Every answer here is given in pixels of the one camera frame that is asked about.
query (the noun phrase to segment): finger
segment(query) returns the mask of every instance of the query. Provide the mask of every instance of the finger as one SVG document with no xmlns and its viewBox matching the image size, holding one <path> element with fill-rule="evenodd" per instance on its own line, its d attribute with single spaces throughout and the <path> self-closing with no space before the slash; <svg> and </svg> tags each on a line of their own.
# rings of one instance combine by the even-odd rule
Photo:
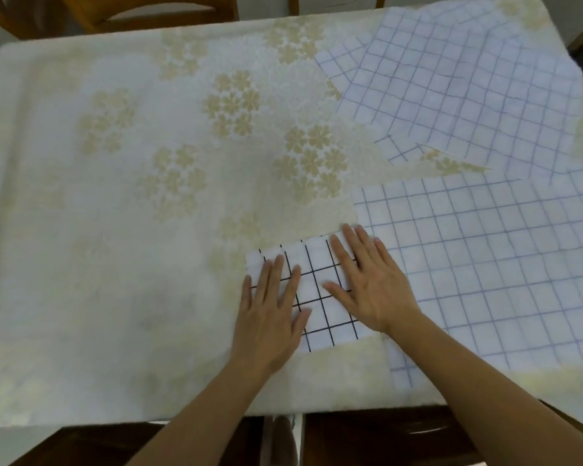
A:
<svg viewBox="0 0 583 466">
<path fill-rule="evenodd" d="M 331 235 L 331 248 L 333 249 L 334 255 L 340 262 L 343 272 L 350 284 L 354 284 L 360 276 L 359 267 L 354 264 L 352 258 L 350 258 L 349 253 L 343 247 L 343 244 L 339 241 L 339 237 L 336 235 Z"/>
<path fill-rule="evenodd" d="M 244 313 L 250 308 L 250 275 L 244 276 L 242 283 L 242 295 L 240 297 L 240 312 Z"/>
<path fill-rule="evenodd" d="M 264 302 L 265 289 L 268 286 L 268 278 L 270 277 L 270 271 L 272 270 L 272 262 L 266 260 L 261 268 L 261 274 L 259 275 L 259 281 L 257 282 L 257 289 L 255 290 L 255 296 L 253 301 L 257 304 Z"/>
<path fill-rule="evenodd" d="M 380 255 L 380 258 L 382 259 L 382 261 L 384 261 L 384 263 L 389 268 L 393 268 L 394 270 L 399 270 L 400 267 L 397 266 L 397 263 L 395 262 L 393 257 L 391 257 L 391 254 L 389 253 L 389 250 L 387 250 L 386 245 L 384 245 L 384 242 L 382 242 L 380 239 L 378 239 L 378 237 L 376 237 L 373 240 L 373 242 L 375 243 L 375 248 L 378 251 L 378 255 Z"/>
<path fill-rule="evenodd" d="M 283 255 L 277 255 L 277 258 L 274 259 L 274 266 L 272 266 L 270 280 L 268 281 L 268 289 L 265 293 L 265 300 L 274 303 L 275 306 L 279 298 L 279 286 L 281 285 L 281 274 L 283 273 L 284 263 L 285 257 Z"/>
<path fill-rule="evenodd" d="M 349 292 L 347 292 L 337 283 L 333 282 L 324 283 L 322 284 L 322 287 L 326 289 L 332 297 L 337 299 L 337 301 L 339 301 L 350 314 L 356 316 L 357 305 L 355 300 L 353 300 L 353 298 L 350 296 Z"/>
<path fill-rule="evenodd" d="M 300 267 L 298 265 L 294 266 L 293 270 L 291 271 L 291 278 L 285 289 L 285 294 L 283 294 L 283 298 L 281 299 L 281 309 L 285 309 L 289 313 L 292 311 L 292 306 L 296 298 L 296 292 L 298 291 L 298 285 L 300 284 L 300 274 Z"/>
<path fill-rule="evenodd" d="M 360 242 L 365 245 L 365 249 L 369 254 L 369 257 L 376 265 L 383 265 L 383 261 L 381 256 L 378 254 L 378 249 L 375 248 L 375 243 L 373 239 L 367 234 L 367 231 L 363 228 L 363 226 L 356 226 L 354 227 L 356 234 L 359 236 Z"/>
<path fill-rule="evenodd" d="M 356 261 L 359 263 L 359 266 L 361 268 L 365 268 L 365 266 L 371 260 L 369 258 L 369 254 L 367 253 L 367 249 L 365 249 L 365 246 L 360 242 L 358 236 L 352 230 L 352 227 L 350 227 L 347 224 L 344 224 L 342 226 L 342 229 L 343 229 L 343 236 L 348 241 L 350 248 L 352 249 L 352 251 L 354 252 L 354 254 L 356 256 Z"/>
<path fill-rule="evenodd" d="M 300 339 L 302 338 L 302 332 L 306 329 L 306 323 L 309 321 L 309 316 L 311 315 L 311 309 L 303 309 L 291 324 L 291 345 L 295 351 L 300 345 Z"/>
</svg>

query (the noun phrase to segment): person's left hand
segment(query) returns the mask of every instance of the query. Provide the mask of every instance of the person's left hand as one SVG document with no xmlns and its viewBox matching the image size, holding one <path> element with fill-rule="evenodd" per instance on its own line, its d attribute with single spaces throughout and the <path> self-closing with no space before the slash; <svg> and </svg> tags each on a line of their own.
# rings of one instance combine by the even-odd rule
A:
<svg viewBox="0 0 583 466">
<path fill-rule="evenodd" d="M 231 361 L 261 376 L 263 381 L 279 371 L 300 344 L 311 315 L 304 309 L 292 321 L 292 305 L 300 282 L 300 267 L 294 267 L 285 293 L 279 299 L 279 284 L 285 258 L 279 255 L 264 263 L 255 296 L 250 295 L 250 276 L 244 278 L 240 312 L 235 321 Z"/>
</svg>

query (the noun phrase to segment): person's left arm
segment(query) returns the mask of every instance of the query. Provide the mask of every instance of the person's left arm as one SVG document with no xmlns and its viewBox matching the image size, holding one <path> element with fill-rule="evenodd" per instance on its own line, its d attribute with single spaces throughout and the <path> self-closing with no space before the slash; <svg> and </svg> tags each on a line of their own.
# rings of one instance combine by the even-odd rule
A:
<svg viewBox="0 0 583 466">
<path fill-rule="evenodd" d="M 298 266 L 278 300 L 284 261 L 279 256 L 274 265 L 265 262 L 254 297 L 246 276 L 229 362 L 127 466 L 218 464 L 246 409 L 300 344 L 311 314 L 304 310 L 292 322 L 292 304 L 300 281 Z"/>
</svg>

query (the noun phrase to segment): hand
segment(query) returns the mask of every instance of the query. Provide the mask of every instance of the hand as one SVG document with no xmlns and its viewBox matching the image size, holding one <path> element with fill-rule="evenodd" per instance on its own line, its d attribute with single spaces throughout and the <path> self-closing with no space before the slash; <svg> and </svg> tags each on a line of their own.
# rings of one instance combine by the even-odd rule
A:
<svg viewBox="0 0 583 466">
<path fill-rule="evenodd" d="M 408 278 L 391 258 L 384 243 L 370 238 L 361 226 L 356 226 L 355 230 L 356 233 L 349 225 L 343 225 L 343 235 L 358 266 L 337 236 L 331 237 L 331 247 L 350 283 L 351 294 L 336 283 L 328 282 L 323 286 L 367 327 L 388 333 L 399 318 L 420 309 Z"/>
<path fill-rule="evenodd" d="M 263 382 L 279 371 L 300 344 L 300 337 L 311 315 L 304 309 L 292 322 L 292 305 L 300 282 L 295 266 L 285 293 L 279 299 L 279 284 L 285 258 L 267 260 L 261 270 L 255 296 L 250 295 L 250 276 L 244 278 L 240 312 L 235 321 L 231 362 L 256 373 Z"/>
</svg>

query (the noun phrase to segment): forearm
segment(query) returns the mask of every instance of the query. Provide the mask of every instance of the forearm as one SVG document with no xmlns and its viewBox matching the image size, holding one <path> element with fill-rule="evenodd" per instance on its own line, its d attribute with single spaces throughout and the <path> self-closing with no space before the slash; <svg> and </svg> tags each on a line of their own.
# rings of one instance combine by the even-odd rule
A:
<svg viewBox="0 0 583 466">
<path fill-rule="evenodd" d="M 205 390 L 176 415 L 129 466 L 217 465 L 265 380 L 228 363 Z"/>
<path fill-rule="evenodd" d="M 441 392 L 493 465 L 583 465 L 583 434 L 418 311 L 389 335 Z"/>
</svg>

